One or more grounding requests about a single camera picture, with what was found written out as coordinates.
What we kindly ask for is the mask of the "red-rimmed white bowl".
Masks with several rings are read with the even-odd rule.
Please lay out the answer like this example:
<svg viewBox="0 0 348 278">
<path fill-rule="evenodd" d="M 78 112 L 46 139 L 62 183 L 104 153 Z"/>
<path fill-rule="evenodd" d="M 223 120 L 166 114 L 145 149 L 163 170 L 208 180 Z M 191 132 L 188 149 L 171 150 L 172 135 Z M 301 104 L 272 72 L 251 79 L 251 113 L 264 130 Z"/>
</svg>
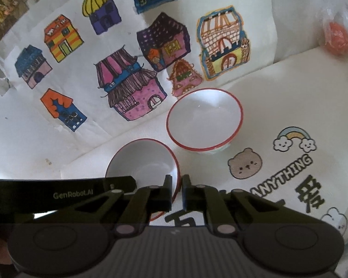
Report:
<svg viewBox="0 0 348 278">
<path fill-rule="evenodd" d="M 182 186 L 178 160 L 166 144 L 155 139 L 144 138 L 134 140 L 120 148 L 111 159 L 105 176 L 109 178 L 132 176 L 136 180 L 136 191 L 138 191 L 147 186 L 162 186 L 167 174 L 172 176 L 172 209 Z M 170 226 L 164 220 L 170 211 L 153 213 L 149 225 Z"/>
<path fill-rule="evenodd" d="M 166 116 L 166 132 L 180 148 L 212 154 L 227 148 L 239 133 L 244 111 L 239 99 L 218 88 L 184 95 Z"/>
</svg>

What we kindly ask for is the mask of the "white printed tablecloth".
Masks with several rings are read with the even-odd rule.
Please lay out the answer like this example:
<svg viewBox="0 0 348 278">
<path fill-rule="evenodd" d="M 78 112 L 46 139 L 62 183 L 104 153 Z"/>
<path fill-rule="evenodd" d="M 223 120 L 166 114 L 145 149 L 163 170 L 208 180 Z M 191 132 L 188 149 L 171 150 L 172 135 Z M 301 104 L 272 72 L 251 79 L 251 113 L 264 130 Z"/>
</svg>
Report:
<svg viewBox="0 0 348 278">
<path fill-rule="evenodd" d="M 348 59 L 320 48 L 250 73 L 226 85 L 244 110 L 241 130 L 215 154 L 177 146 L 160 114 L 75 159 L 60 171 L 63 179 L 100 178 L 118 148 L 148 137 L 166 144 L 180 171 L 193 182 L 220 189 L 242 188 L 271 201 L 280 199 L 303 212 L 295 191 L 308 176 L 321 185 L 324 204 L 311 215 L 348 228 Z"/>
</svg>

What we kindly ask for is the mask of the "colourful houses drawing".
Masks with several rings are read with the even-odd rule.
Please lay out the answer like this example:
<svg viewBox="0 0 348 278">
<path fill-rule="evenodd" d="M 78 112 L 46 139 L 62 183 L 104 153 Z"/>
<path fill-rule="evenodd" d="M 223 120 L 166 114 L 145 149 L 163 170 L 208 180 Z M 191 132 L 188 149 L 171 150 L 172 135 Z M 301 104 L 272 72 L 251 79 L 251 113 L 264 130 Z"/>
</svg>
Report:
<svg viewBox="0 0 348 278">
<path fill-rule="evenodd" d="M 58 176 L 276 47 L 271 0 L 40 0 L 0 41 L 0 178 Z"/>
</svg>

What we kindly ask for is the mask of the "red ball in bag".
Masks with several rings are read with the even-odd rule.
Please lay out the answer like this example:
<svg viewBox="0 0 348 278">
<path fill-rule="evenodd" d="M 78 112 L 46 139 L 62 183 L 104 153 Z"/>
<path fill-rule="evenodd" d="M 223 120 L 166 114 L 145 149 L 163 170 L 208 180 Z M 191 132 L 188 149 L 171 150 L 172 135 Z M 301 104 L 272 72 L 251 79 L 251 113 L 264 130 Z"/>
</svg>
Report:
<svg viewBox="0 0 348 278">
<path fill-rule="evenodd" d="M 331 21 L 325 29 L 325 49 L 338 57 L 348 55 L 348 31 L 347 29 Z"/>
</svg>

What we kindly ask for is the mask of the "clear plastic bag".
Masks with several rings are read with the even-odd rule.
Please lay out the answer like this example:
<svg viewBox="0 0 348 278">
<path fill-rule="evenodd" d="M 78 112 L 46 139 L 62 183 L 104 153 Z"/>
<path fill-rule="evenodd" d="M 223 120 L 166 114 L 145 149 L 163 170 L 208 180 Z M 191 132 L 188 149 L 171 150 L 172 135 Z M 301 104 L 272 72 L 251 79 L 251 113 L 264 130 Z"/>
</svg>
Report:
<svg viewBox="0 0 348 278">
<path fill-rule="evenodd" d="M 334 57 L 348 58 L 348 0 L 324 0 L 317 14 L 319 44 Z"/>
</svg>

